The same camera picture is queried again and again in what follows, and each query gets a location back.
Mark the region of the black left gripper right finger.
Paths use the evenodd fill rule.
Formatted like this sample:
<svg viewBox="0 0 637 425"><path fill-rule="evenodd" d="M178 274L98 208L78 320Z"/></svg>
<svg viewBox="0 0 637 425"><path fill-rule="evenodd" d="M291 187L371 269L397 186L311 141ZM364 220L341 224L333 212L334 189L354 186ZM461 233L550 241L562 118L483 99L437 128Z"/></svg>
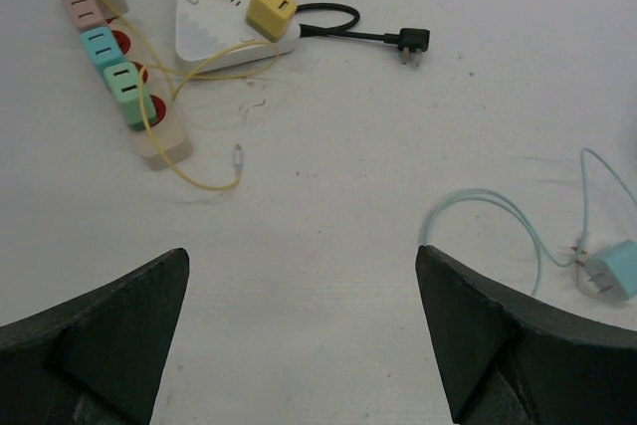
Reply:
<svg viewBox="0 0 637 425"><path fill-rule="evenodd" d="M456 424L633 424L636 333L560 310L433 246L416 276Z"/></svg>

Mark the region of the light blue usb charger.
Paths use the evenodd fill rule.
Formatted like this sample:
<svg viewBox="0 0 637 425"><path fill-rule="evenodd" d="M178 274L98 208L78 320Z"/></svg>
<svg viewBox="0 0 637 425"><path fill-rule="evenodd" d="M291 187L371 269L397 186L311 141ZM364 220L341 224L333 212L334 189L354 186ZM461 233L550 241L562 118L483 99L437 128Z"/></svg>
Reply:
<svg viewBox="0 0 637 425"><path fill-rule="evenodd" d="M607 304L636 296L636 242L626 240L582 253L576 261L575 282L585 296Z"/></svg>

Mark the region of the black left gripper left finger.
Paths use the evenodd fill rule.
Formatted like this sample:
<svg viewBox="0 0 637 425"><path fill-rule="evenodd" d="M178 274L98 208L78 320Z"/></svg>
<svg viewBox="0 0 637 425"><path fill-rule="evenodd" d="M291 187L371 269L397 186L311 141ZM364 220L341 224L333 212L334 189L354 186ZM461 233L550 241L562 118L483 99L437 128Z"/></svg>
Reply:
<svg viewBox="0 0 637 425"><path fill-rule="evenodd" d="M149 423L188 278L188 253L173 249L2 326L2 423Z"/></svg>

